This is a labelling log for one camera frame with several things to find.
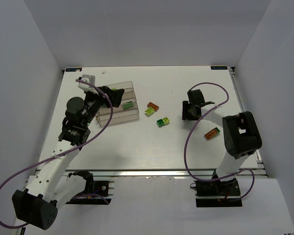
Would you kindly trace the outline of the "green 2x4 lego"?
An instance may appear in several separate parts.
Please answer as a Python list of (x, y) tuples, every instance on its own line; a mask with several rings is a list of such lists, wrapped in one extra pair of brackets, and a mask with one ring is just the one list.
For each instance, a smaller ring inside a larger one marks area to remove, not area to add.
[(122, 105), (122, 108), (123, 108), (124, 110), (131, 109), (131, 108), (133, 108), (133, 107), (134, 107), (134, 103), (133, 103), (132, 101), (127, 102), (127, 103), (124, 103), (124, 104)]

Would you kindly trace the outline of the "lime small lego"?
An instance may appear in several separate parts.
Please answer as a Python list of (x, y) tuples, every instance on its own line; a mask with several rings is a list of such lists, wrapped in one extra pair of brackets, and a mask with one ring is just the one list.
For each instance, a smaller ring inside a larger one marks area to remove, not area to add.
[(163, 120), (165, 125), (170, 123), (170, 120), (167, 117), (164, 117), (162, 120)]

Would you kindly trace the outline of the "dark green 2x2 lego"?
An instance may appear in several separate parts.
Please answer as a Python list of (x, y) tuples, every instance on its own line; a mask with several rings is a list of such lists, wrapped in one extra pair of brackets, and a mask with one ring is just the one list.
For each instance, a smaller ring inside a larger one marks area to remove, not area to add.
[(159, 119), (159, 120), (157, 120), (156, 123), (157, 123), (158, 127), (162, 127), (162, 126), (165, 125), (163, 119)]

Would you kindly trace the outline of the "orange lego plate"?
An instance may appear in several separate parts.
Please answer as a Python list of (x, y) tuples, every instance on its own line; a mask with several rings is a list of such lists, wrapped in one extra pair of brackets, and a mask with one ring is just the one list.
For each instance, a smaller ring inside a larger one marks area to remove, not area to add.
[(149, 102), (147, 105), (148, 108), (152, 108), (155, 112), (157, 112), (159, 110), (159, 106), (157, 106), (156, 104)]

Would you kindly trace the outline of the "lime green 2x2 lego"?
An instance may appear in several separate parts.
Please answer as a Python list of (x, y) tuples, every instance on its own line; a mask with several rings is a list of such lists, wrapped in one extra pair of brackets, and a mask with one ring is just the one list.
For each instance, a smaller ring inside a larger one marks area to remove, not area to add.
[(145, 110), (145, 114), (149, 117), (151, 116), (152, 114), (155, 113), (155, 110), (152, 108), (152, 107), (148, 107), (146, 110)]

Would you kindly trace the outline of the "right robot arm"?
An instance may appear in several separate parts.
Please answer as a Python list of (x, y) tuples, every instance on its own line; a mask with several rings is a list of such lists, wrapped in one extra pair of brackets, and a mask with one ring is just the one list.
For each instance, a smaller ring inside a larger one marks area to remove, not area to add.
[(182, 102), (182, 119), (195, 120), (195, 125), (201, 120), (208, 120), (222, 127), (225, 156), (221, 164), (213, 173), (212, 179), (200, 179), (193, 175), (187, 165), (187, 144), (194, 127), (191, 128), (184, 146), (184, 164), (188, 174), (201, 182), (228, 182), (240, 172), (244, 161), (262, 147), (262, 139), (251, 112), (231, 112), (216, 105), (212, 101), (206, 102), (201, 90), (189, 90), (188, 100)]

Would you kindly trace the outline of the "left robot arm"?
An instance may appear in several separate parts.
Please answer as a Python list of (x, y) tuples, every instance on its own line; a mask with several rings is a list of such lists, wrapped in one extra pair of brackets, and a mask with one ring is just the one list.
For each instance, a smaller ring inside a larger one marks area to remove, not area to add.
[(89, 125), (101, 107), (119, 107), (124, 89), (107, 86), (85, 89), (85, 97), (68, 100), (62, 131), (57, 144), (38, 175), (23, 190), (17, 190), (12, 202), (18, 219), (47, 230), (55, 221), (58, 210), (76, 196), (85, 197), (94, 191), (92, 173), (78, 170), (69, 174), (68, 181), (58, 185), (71, 161), (80, 153), (91, 133)]

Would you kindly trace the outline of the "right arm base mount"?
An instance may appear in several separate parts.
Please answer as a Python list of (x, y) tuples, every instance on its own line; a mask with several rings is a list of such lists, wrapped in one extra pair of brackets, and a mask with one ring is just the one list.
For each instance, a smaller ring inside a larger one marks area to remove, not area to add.
[(194, 181), (190, 188), (195, 191), (197, 208), (242, 207), (241, 191), (237, 179), (229, 182)]

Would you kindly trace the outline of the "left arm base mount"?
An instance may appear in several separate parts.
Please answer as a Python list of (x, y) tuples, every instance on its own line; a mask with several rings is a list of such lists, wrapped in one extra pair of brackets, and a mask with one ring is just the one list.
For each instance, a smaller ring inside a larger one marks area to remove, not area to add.
[(111, 203), (114, 193), (114, 181), (94, 179), (94, 175), (86, 170), (69, 173), (67, 180), (69, 179), (81, 179), (85, 183), (85, 187), (82, 192), (76, 194), (66, 204), (109, 205)]

